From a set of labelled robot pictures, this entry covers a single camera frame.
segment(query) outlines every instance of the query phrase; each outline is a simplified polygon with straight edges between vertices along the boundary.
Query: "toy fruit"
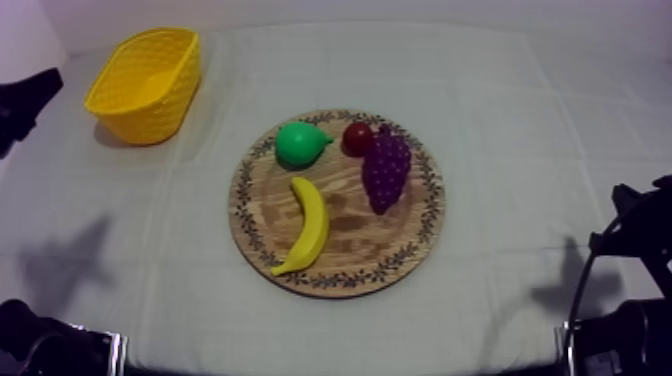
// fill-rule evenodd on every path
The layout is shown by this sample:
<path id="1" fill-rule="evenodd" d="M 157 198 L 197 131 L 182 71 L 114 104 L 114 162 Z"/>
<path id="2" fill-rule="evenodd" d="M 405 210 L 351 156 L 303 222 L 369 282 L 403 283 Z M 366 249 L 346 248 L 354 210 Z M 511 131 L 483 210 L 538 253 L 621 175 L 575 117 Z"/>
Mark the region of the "toy fruit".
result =
<path id="1" fill-rule="evenodd" d="M 303 230 L 289 250 L 285 262 L 271 268 L 274 276 L 309 267 L 322 251 L 329 232 L 327 206 L 315 185 L 304 178 L 295 177 L 292 178 L 292 188 L 305 213 Z"/>
<path id="2" fill-rule="evenodd" d="M 361 157 L 373 146 L 373 132 L 366 123 L 352 123 L 343 132 L 343 146 L 353 157 Z"/>
<path id="3" fill-rule="evenodd" d="M 278 131 L 275 150 L 281 163 L 303 167 L 313 163 L 333 139 L 318 127 L 300 121 L 285 124 Z"/>
<path id="4" fill-rule="evenodd" d="M 399 201 L 410 170 L 411 150 L 404 138 L 382 125 L 362 165 L 362 183 L 376 214 L 385 214 Z"/>

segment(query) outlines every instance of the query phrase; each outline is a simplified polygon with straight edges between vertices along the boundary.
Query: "round wooden tray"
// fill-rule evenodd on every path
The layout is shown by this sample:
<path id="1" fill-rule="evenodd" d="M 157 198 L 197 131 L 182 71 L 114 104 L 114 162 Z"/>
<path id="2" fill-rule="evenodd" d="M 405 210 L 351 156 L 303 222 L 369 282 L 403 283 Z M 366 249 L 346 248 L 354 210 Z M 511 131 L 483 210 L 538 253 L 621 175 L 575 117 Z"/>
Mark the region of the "round wooden tray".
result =
<path id="1" fill-rule="evenodd" d="M 252 266 L 271 282 L 299 294 L 346 298 L 371 293 L 403 278 L 437 240 L 444 215 L 443 182 L 434 159 L 398 124 L 353 110 L 320 110 L 289 121 L 315 124 L 334 137 L 310 168 L 287 171 L 275 158 L 278 125 L 243 157 L 229 191 L 229 224 Z M 377 130 L 381 124 L 402 135 L 412 150 L 411 171 L 399 202 L 378 216 L 369 207 L 361 182 L 362 158 L 341 151 L 341 135 L 354 121 Z M 290 188 L 303 176 L 322 192 L 329 210 L 329 237 L 309 268 L 274 277 L 303 226 L 302 209 Z"/>

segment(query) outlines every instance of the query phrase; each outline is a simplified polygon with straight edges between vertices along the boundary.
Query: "grape cluster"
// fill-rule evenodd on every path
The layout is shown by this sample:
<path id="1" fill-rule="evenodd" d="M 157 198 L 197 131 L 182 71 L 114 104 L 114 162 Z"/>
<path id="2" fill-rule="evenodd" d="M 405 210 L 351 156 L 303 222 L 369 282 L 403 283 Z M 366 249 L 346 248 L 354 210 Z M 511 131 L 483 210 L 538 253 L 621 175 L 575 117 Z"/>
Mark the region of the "grape cluster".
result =
<path id="1" fill-rule="evenodd" d="M 362 182 L 376 214 L 385 214 L 399 201 L 410 169 L 411 150 L 403 137 L 381 125 L 362 165 Z"/>

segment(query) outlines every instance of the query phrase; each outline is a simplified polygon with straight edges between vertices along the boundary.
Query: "banana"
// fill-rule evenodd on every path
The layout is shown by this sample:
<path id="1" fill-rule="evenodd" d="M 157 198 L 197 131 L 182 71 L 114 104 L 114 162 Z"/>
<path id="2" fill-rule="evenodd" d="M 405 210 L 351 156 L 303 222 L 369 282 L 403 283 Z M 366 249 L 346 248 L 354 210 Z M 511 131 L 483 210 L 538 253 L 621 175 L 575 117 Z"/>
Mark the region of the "banana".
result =
<path id="1" fill-rule="evenodd" d="M 303 230 L 289 250 L 285 262 L 271 268 L 274 276 L 309 267 L 322 251 L 329 233 L 329 213 L 317 187 L 304 178 L 294 177 L 292 188 L 303 207 Z"/>

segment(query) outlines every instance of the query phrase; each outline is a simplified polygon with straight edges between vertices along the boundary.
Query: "woven plastic basket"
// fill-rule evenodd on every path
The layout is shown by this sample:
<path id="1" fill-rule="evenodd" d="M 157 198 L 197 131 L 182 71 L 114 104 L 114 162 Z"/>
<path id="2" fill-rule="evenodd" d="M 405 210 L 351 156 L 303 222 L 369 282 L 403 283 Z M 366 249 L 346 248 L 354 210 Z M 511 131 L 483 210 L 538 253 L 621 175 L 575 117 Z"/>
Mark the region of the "woven plastic basket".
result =
<path id="1" fill-rule="evenodd" d="M 178 131 L 200 78 L 197 33 L 148 30 L 117 47 L 85 106 L 121 140 L 155 144 Z"/>

